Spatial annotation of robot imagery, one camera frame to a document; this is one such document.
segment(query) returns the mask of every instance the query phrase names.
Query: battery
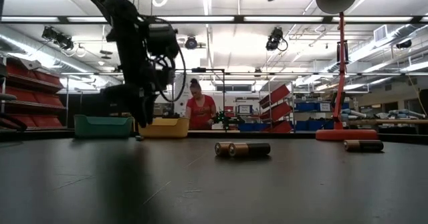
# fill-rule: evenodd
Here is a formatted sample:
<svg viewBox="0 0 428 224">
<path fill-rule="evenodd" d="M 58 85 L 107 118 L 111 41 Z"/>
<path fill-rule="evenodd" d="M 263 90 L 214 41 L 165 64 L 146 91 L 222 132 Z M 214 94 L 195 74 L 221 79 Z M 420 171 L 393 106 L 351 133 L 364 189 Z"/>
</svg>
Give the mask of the battery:
<svg viewBox="0 0 428 224">
<path fill-rule="evenodd" d="M 215 143 L 214 150 L 217 156 L 229 156 L 229 145 L 232 142 L 217 142 Z"/>
<path fill-rule="evenodd" d="M 346 151 L 355 152 L 379 152 L 383 150 L 383 143 L 380 140 L 345 140 Z"/>
<path fill-rule="evenodd" d="M 229 145 L 231 157 L 265 156 L 269 153 L 269 143 L 231 143 Z"/>
</svg>

